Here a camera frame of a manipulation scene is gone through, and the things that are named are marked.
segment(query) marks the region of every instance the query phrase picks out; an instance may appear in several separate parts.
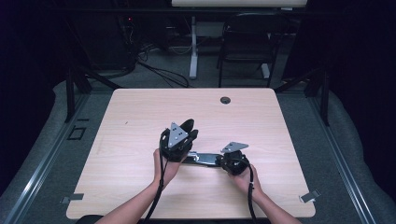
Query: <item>forearm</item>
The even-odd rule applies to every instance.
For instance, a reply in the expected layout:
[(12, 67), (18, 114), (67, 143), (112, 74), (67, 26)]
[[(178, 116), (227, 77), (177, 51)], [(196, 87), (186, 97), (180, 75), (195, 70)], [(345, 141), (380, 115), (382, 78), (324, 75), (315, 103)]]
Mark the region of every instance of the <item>forearm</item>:
[(157, 189), (157, 183), (148, 185), (139, 194), (105, 215), (97, 223), (137, 223), (154, 201)]
[(276, 223), (301, 223), (297, 218), (283, 210), (276, 203), (274, 203), (264, 192), (255, 189), (253, 190), (253, 201), (260, 207), (260, 209), (267, 215), (272, 224)]

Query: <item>person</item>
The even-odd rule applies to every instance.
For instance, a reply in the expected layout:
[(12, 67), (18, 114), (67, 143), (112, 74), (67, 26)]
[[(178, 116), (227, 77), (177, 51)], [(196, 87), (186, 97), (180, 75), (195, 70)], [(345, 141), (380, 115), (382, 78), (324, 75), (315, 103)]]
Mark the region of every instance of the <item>person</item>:
[[(143, 189), (140, 193), (135, 195), (132, 199), (123, 203), (113, 211), (100, 218), (97, 224), (116, 224), (116, 223), (137, 223), (143, 216), (146, 210), (153, 202), (157, 193), (158, 186), (161, 179), (161, 165), (160, 165), (160, 151), (157, 148), (154, 153), (154, 178), (152, 182)], [(166, 158), (162, 158), (163, 164), (166, 164)], [(163, 176), (163, 188), (171, 182), (176, 176), (181, 162), (168, 162)], [(267, 215), (271, 223), (300, 223), (300, 221), (291, 214), (283, 210), (276, 203), (274, 203), (262, 190), (260, 180), (257, 176), (257, 170), (251, 164), (254, 174), (254, 184), (252, 192), (252, 200), (260, 209)], [(250, 170), (246, 169), (241, 175), (229, 175), (232, 182), (246, 195), (248, 195), (248, 184), (250, 182)]]

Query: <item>round grommet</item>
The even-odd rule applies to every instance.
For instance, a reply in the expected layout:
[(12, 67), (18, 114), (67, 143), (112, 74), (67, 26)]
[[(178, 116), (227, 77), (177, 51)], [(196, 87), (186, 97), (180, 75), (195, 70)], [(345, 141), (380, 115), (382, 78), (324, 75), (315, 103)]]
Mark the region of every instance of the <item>round grommet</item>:
[(222, 104), (227, 105), (227, 104), (229, 104), (231, 102), (231, 99), (230, 99), (230, 97), (223, 96), (223, 97), (220, 98), (220, 101), (221, 101)]

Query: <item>black chair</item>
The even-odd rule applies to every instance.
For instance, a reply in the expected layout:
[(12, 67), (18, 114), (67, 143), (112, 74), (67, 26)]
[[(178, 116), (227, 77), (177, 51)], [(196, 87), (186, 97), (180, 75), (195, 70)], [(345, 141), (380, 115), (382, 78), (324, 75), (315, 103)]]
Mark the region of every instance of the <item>black chair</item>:
[(223, 79), (223, 62), (271, 64), (266, 87), (270, 87), (276, 55), (289, 20), (279, 14), (240, 13), (224, 23), (219, 53), (219, 87)]

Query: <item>wooden table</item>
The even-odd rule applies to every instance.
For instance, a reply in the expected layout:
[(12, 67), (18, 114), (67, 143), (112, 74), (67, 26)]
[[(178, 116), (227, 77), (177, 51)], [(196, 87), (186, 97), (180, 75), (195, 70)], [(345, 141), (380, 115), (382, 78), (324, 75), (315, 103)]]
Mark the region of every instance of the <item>wooden table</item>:
[[(227, 96), (227, 105), (220, 98)], [(234, 141), (258, 170), (265, 192), (295, 217), (312, 217), (308, 192), (276, 95), (271, 89), (116, 90), (93, 142), (72, 201), (69, 218), (105, 215), (152, 180), (152, 153), (171, 122), (194, 119), (192, 150), (219, 153)], [(257, 217), (265, 214), (255, 206)], [(183, 164), (152, 218), (250, 218), (247, 196), (221, 168)]]

